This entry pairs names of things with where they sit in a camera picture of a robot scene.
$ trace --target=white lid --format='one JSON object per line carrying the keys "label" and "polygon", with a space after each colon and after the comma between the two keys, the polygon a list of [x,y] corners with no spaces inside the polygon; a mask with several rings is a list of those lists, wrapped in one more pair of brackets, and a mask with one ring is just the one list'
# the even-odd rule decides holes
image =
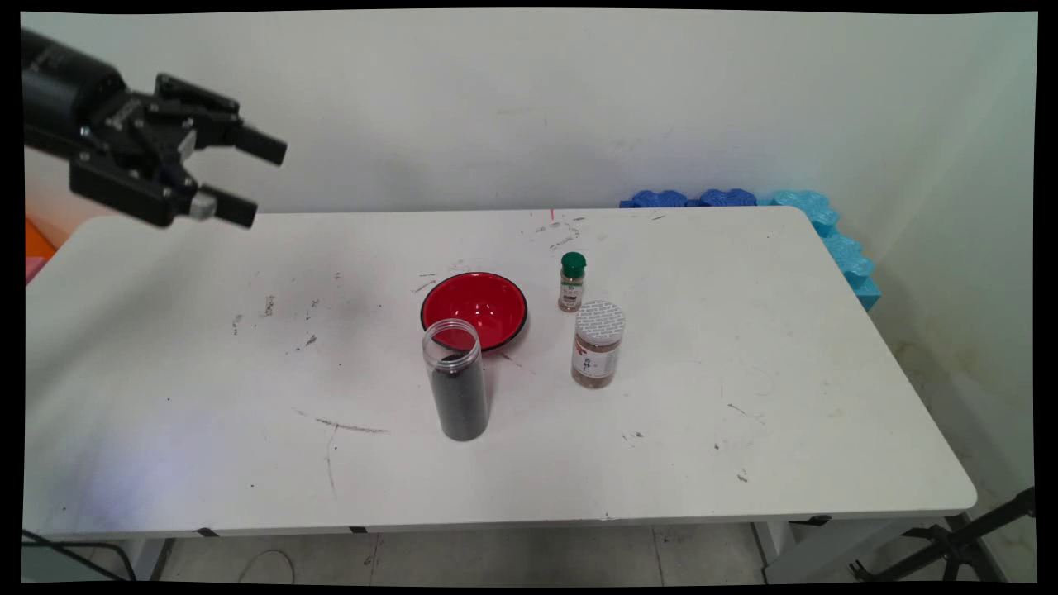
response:
{"label": "white lid", "polygon": [[577,312],[577,335],[592,345],[613,345],[624,336],[624,312],[604,300],[588,302]]}

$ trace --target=cable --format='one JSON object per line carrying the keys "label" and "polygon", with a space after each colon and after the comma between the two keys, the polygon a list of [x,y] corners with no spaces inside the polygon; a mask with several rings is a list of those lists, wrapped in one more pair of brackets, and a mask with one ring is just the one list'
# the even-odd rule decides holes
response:
{"label": "cable", "polygon": [[[93,571],[102,574],[103,576],[111,580],[135,581],[135,573],[132,572],[132,563],[129,562],[129,557],[125,554],[124,549],[112,543],[102,543],[92,541],[50,541],[26,529],[22,529],[22,537],[30,538],[35,542],[35,543],[22,542],[22,547],[48,547],[54,552],[57,552],[66,556],[67,558],[80,562],[85,566],[92,569]],[[122,578],[115,575],[114,573],[108,571],[107,569],[104,569],[103,566],[91,562],[90,560],[88,560],[88,558],[85,558],[84,556],[70,552],[69,549],[67,549],[68,547],[103,547],[105,549],[112,549],[116,552],[117,556],[122,559],[122,563],[125,564],[125,571],[129,574],[129,577]]]}
{"label": "cable", "polygon": [[242,572],[239,573],[239,578],[235,579],[235,582],[242,582],[242,579],[247,577],[247,573],[250,572],[250,567],[254,565],[254,562],[257,561],[257,558],[260,558],[261,556],[266,554],[271,554],[273,552],[287,559],[287,564],[290,566],[290,583],[294,584],[297,581],[297,575],[294,574],[294,561],[291,560],[290,556],[288,556],[287,553],[284,552],[282,549],[266,549],[264,552],[261,552],[260,554],[254,556],[249,562],[247,562],[245,567],[243,567]]}

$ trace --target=red bowl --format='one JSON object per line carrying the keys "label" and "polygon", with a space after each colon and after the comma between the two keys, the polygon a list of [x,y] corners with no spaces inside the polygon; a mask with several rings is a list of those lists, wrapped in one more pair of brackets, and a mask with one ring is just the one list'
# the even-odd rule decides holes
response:
{"label": "red bowl", "polygon": [[[477,272],[450,276],[437,284],[419,310],[423,330],[444,319],[460,319],[473,324],[482,351],[514,339],[528,317],[529,305],[518,286],[497,274]],[[471,345],[452,347],[469,349]]]}

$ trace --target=jar label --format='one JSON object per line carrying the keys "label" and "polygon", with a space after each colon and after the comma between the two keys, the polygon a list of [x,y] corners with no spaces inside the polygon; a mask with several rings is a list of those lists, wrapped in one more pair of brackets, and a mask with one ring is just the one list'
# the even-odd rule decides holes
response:
{"label": "jar label", "polygon": [[581,301],[581,293],[584,291],[583,285],[562,284],[562,303],[572,306]]}
{"label": "jar label", "polygon": [[613,351],[600,354],[590,351],[573,342],[573,369],[588,378],[605,378],[617,369],[617,354],[620,347]]}

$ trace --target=tripod stand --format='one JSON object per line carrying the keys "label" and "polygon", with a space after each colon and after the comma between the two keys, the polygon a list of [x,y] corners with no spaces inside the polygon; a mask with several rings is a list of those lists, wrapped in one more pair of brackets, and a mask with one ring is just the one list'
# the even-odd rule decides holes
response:
{"label": "tripod stand", "polygon": [[980,519],[971,521],[956,530],[950,531],[941,525],[933,525],[928,529],[913,528],[905,533],[906,537],[928,539],[931,543],[918,553],[908,556],[880,573],[869,572],[859,560],[856,560],[854,564],[849,564],[849,567],[853,571],[856,580],[864,582],[890,581],[899,580],[944,558],[947,563],[944,566],[943,580],[955,580],[960,566],[971,563],[972,556],[968,555],[968,546],[974,544],[982,536],[1024,516],[1036,518],[1036,486],[1026,489],[1006,504],[990,510]]}

